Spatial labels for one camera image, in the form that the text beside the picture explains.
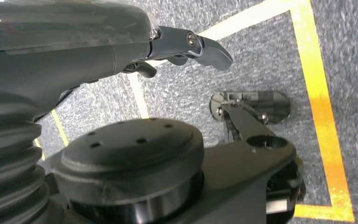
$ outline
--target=floor marking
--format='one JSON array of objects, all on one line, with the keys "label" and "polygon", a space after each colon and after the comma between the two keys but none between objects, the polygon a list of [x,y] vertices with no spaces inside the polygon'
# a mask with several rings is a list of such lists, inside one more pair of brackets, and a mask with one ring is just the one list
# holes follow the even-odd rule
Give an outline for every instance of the floor marking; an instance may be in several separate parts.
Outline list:
[{"label": "floor marking", "polygon": [[[41,145],[39,144],[38,139],[35,139],[34,142],[35,142],[36,147],[42,148]],[[46,159],[46,157],[44,156],[44,151],[42,149],[42,160],[45,161],[45,159]]]},{"label": "floor marking", "polygon": [[247,8],[214,25],[201,32],[200,35],[217,41],[245,28],[285,13],[292,8],[292,5],[292,0],[265,0],[258,5]]},{"label": "floor marking", "polygon": [[62,138],[62,141],[64,142],[64,145],[68,146],[67,135],[65,134],[65,131],[64,131],[63,127],[62,127],[62,124],[60,122],[60,119],[58,118],[58,115],[57,115],[57,112],[55,111],[55,109],[53,109],[51,111],[51,115],[53,116],[55,124],[57,125],[58,131],[60,132],[60,136]]},{"label": "floor marking", "polygon": [[147,104],[145,101],[145,96],[143,93],[143,89],[141,87],[141,83],[139,82],[138,79],[138,75],[139,73],[136,72],[136,73],[127,74],[127,77],[128,80],[130,81],[132,92],[134,94],[135,101],[138,106],[139,114],[142,119],[147,119],[149,118],[149,112],[147,111]]},{"label": "floor marking", "polygon": [[311,2],[295,3],[290,12],[331,200],[331,207],[298,206],[295,215],[354,222]]},{"label": "floor marking", "polygon": [[[332,205],[299,204],[296,206],[295,217],[354,222],[351,198],[346,182],[310,0],[265,0],[259,5],[245,9],[207,29],[200,35],[219,40],[289,10],[292,16]],[[148,61],[149,64],[155,67],[165,62]],[[133,89],[141,118],[148,118],[147,104],[138,75],[130,74],[128,79]],[[67,145],[67,137],[55,110],[52,111],[52,115],[62,140]]]}]

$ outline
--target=silver screw head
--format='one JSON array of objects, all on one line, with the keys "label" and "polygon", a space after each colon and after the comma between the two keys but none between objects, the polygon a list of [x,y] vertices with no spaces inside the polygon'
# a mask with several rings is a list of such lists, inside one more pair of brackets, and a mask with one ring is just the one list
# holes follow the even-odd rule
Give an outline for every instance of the silver screw head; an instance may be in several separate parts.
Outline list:
[{"label": "silver screw head", "polygon": [[197,37],[195,36],[195,34],[194,34],[193,32],[189,32],[189,33],[187,34],[187,44],[188,44],[190,47],[194,47],[196,41],[197,41]]}]

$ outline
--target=gray carpet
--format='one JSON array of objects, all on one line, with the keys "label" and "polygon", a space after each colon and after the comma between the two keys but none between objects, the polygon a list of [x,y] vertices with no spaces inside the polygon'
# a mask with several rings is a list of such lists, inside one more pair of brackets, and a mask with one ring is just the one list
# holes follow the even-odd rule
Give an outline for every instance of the gray carpet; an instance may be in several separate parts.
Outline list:
[{"label": "gray carpet", "polygon": [[[159,24],[200,32],[261,1],[140,1]],[[356,223],[358,223],[358,0],[317,0],[313,4],[325,73],[337,125]],[[270,128],[294,143],[304,160],[306,204],[330,205],[329,193],[313,125],[310,103],[290,14],[228,36],[220,43],[232,54],[225,71],[188,62],[164,64],[153,79],[140,77],[151,116],[179,119],[198,127],[207,146],[222,137],[222,125],[211,119],[208,101],[215,91],[280,90],[292,101],[292,116]],[[85,84],[57,113],[69,141],[112,122],[138,118],[125,75]],[[51,116],[41,122],[40,143],[46,156],[63,148]],[[292,223],[340,223],[294,218]]]}]

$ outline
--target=screw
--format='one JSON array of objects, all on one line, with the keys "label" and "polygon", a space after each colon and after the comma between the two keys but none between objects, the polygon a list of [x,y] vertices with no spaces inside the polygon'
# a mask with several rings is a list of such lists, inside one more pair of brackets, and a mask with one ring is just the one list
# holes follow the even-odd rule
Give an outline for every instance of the screw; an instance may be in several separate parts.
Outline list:
[{"label": "screw", "polygon": [[262,114],[262,122],[265,125],[268,123],[268,115],[266,113]]},{"label": "screw", "polygon": [[195,46],[196,40],[197,40],[197,37],[195,36],[195,34],[193,32],[187,33],[187,44],[190,47]]},{"label": "screw", "polygon": [[217,114],[221,116],[223,114],[223,109],[221,107],[217,108]]}]

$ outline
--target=yellow tape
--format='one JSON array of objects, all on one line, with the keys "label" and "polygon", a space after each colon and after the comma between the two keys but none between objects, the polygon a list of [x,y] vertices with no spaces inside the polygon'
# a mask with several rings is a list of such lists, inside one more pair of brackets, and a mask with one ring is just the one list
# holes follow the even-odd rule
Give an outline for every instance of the yellow tape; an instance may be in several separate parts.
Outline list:
[{"label": "yellow tape", "polygon": [[67,135],[65,134],[64,128],[62,127],[61,121],[58,118],[57,112],[55,110],[52,110],[51,115],[53,116],[55,124],[57,125],[58,131],[60,132],[60,136],[62,138],[62,141],[64,142],[64,145],[68,146],[68,138]]},{"label": "yellow tape", "polygon": [[295,3],[290,12],[332,205],[298,206],[295,215],[354,222],[311,3]]},{"label": "yellow tape", "polygon": [[[37,147],[41,148],[41,145],[39,144],[38,139],[35,139],[34,142]],[[46,157],[44,156],[44,151],[42,149],[42,160],[45,161],[45,159],[46,159]]]}]

